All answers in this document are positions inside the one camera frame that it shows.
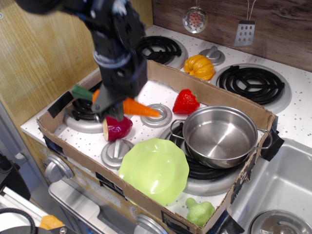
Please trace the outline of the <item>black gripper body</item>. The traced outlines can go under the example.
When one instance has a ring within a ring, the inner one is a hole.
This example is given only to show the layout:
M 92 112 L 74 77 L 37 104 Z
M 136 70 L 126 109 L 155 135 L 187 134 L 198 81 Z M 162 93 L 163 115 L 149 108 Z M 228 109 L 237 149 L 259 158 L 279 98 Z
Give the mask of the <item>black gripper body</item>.
M 93 57 L 102 80 L 100 93 L 92 106 L 95 113 L 109 114 L 114 104 L 138 96 L 147 82 L 147 59 L 142 53 L 132 48 L 110 58 L 94 50 Z

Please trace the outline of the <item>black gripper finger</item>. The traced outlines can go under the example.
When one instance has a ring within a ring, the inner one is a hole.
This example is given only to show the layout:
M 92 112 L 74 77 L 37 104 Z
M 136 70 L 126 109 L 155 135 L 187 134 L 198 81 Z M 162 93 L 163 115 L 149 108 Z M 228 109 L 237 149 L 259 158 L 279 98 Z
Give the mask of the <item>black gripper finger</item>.
M 96 115 L 95 115 L 95 119 L 97 122 L 103 122 L 106 117 L 107 117 L 107 114 L 105 112 L 96 113 Z
M 108 115 L 119 122 L 122 121 L 124 119 L 123 103 L 118 102 L 111 106 Z

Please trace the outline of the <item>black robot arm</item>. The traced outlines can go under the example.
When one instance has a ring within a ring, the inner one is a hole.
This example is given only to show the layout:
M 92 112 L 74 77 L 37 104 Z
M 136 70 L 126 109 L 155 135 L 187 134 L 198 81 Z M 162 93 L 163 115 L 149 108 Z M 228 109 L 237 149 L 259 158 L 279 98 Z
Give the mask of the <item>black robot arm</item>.
M 93 57 L 102 84 L 92 106 L 98 120 L 123 120 L 123 101 L 135 98 L 147 82 L 147 59 L 137 50 L 143 23 L 128 0 L 18 0 L 24 11 L 46 15 L 61 11 L 84 22 L 94 42 Z

